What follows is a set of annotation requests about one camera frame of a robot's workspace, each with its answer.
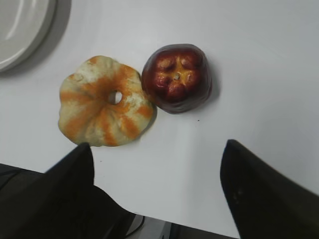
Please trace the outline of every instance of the red apple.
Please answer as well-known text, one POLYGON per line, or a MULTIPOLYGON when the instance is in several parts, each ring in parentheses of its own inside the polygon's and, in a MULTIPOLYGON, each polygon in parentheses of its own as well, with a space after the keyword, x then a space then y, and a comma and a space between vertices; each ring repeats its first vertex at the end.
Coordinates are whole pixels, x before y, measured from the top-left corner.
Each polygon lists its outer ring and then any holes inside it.
POLYGON ((196 108, 210 96, 211 73, 204 52, 191 44, 157 50, 142 72, 142 88, 149 99, 171 114, 196 108))

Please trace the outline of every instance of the mini pumpkin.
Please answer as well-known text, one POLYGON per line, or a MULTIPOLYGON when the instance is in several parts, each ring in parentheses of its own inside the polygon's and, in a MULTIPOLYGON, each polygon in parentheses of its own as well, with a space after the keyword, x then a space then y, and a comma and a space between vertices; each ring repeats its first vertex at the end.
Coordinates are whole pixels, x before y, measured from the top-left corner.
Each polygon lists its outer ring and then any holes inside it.
POLYGON ((153 106, 139 74, 106 56, 95 56, 67 77, 60 88, 61 132, 72 142, 118 146, 136 139, 148 126, 153 106), (119 103, 110 95, 121 92, 119 103))

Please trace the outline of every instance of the gourd stem hole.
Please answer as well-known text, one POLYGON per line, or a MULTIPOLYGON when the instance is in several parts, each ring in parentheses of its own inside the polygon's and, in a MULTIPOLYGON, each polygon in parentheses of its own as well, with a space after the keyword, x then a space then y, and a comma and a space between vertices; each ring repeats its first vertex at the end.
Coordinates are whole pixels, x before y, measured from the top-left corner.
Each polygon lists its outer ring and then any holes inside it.
POLYGON ((122 100, 122 93, 119 91, 113 91, 109 95, 109 103, 116 105, 122 100))

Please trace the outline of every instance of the decorative gourd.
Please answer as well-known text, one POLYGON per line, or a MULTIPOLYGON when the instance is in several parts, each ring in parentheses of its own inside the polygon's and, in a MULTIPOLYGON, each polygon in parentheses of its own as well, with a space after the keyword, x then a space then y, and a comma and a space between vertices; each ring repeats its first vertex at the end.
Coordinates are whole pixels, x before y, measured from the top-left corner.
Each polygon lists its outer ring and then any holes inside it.
POLYGON ((139 74, 116 60, 95 56, 67 77, 60 88, 61 132, 72 142, 118 146, 136 139, 148 126, 153 106, 139 74), (122 93, 115 104, 110 96, 122 93))

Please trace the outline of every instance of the white plate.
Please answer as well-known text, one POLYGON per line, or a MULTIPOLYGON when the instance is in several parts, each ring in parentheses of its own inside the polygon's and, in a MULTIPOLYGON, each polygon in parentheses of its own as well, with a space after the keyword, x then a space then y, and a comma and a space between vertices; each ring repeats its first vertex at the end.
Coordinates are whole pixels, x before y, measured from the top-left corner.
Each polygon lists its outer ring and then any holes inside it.
POLYGON ((55 0, 0 1, 0 72, 26 59, 47 33, 55 0))

